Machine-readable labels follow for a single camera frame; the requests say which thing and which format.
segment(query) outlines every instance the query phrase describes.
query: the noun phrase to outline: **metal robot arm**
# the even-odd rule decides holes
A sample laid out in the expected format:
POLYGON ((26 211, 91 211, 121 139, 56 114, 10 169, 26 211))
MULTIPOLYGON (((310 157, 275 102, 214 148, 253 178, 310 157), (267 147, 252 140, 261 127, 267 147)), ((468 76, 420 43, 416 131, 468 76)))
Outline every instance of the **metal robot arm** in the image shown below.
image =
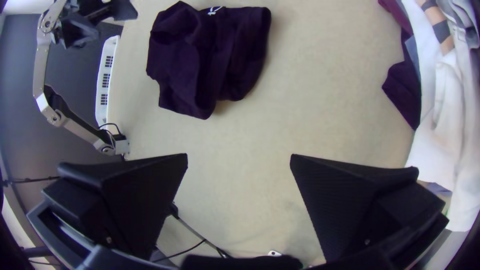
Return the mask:
POLYGON ((33 69, 33 98, 40 112, 55 127, 64 127, 110 156, 128 153, 129 143, 123 134, 112 135, 97 129, 78 117, 52 87, 45 85, 45 71, 50 42, 61 42, 65 48, 81 48, 98 38, 95 26, 102 20, 128 20, 137 17, 129 0, 57 0, 40 17, 37 26, 37 48, 33 69))

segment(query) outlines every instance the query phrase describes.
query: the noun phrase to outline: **white logo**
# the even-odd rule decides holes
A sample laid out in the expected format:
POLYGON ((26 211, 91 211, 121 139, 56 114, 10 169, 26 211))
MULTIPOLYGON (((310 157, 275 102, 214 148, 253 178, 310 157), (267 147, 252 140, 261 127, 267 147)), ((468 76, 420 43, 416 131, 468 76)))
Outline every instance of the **white logo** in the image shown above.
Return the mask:
POLYGON ((208 13, 208 15, 212 16, 212 15, 217 14, 217 11, 218 11, 219 9, 221 9, 221 8, 223 8, 223 6, 221 6, 221 7, 219 7, 219 8, 217 8, 217 9, 214 10, 214 6, 212 6, 212 7, 210 8, 210 12, 208 13))

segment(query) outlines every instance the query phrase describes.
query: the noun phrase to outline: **dark purple shirt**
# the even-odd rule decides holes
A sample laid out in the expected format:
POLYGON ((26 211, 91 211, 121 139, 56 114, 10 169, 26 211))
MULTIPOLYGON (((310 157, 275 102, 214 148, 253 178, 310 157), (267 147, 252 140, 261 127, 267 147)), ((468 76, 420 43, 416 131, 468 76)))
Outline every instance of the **dark purple shirt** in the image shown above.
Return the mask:
POLYGON ((262 71, 271 21, 266 7, 198 11, 179 1, 161 11, 146 65, 159 84, 158 105, 207 119, 217 100, 243 99, 262 71))

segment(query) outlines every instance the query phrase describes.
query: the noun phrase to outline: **wire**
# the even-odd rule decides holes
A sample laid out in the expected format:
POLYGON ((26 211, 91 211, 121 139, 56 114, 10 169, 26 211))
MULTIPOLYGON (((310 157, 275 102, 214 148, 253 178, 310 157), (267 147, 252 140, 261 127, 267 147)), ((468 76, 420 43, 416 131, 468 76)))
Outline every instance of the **wire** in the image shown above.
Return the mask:
POLYGON ((103 128, 103 127, 105 127, 105 126, 108 126, 108 125, 113 125, 113 126, 115 126, 115 127, 116 127, 116 131, 118 131, 118 134, 122 134, 122 133, 120 132, 119 126, 118 126, 116 123, 105 123, 105 124, 99 126, 98 128, 101 129, 101 128, 103 128))
POLYGON ((46 265, 46 266, 62 266, 61 264, 58 263, 46 263, 46 262, 40 262, 40 261, 34 261, 34 260, 28 260, 32 264, 39 264, 39 265, 46 265))
POLYGON ((230 256, 227 252, 225 252, 223 249, 221 249, 221 248, 219 248, 219 247, 217 247, 217 246, 216 246, 215 248, 216 248, 216 252, 218 252, 218 254, 220 254, 220 256, 221 256, 222 258, 229 258, 229 259, 233 258, 233 257, 230 256))
POLYGON ((13 178, 13 180, 6 180, 8 183, 15 183, 15 184, 26 184, 26 183, 34 183, 34 182, 42 182, 42 181, 48 181, 48 180, 55 180, 59 179, 60 176, 49 176, 46 178, 37 178, 37 179, 30 179, 30 178, 25 178, 25 179, 18 179, 18 178, 13 178))
POLYGON ((108 132, 112 137, 114 136, 114 135, 110 132, 110 130, 108 130, 108 129, 104 129, 104 130, 105 130, 106 132, 108 132))
POLYGON ((176 256, 178 256, 178 255, 182 255, 182 254, 184 254, 184 253, 187 253, 187 252, 189 252, 189 251, 191 251, 191 250, 196 249, 198 246, 200 246, 201 244, 203 244, 205 241, 207 241, 207 239, 203 239, 200 243, 196 244, 195 246, 193 246, 193 247, 191 247, 191 248, 189 248, 189 249, 187 249, 187 250, 184 250, 184 251, 179 252, 179 253, 177 253, 177 254, 174 254, 174 255, 172 255, 172 256, 168 256, 168 257, 165 257, 165 258, 160 258, 160 259, 154 260, 154 261, 152 261, 152 263, 158 263, 158 262, 161 262, 161 261, 163 261, 163 260, 167 260, 167 259, 176 257, 176 256))

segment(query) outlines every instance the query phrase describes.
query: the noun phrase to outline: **white panel with holes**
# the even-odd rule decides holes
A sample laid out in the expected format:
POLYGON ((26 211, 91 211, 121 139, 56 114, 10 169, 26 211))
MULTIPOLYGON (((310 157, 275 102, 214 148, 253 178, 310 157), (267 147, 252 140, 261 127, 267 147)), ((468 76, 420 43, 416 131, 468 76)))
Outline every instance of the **white panel with holes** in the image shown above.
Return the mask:
POLYGON ((96 79, 95 119, 99 126, 108 123, 107 107, 109 105, 109 91, 112 68, 114 67, 115 50, 120 39, 119 35, 105 40, 101 51, 100 67, 96 79))

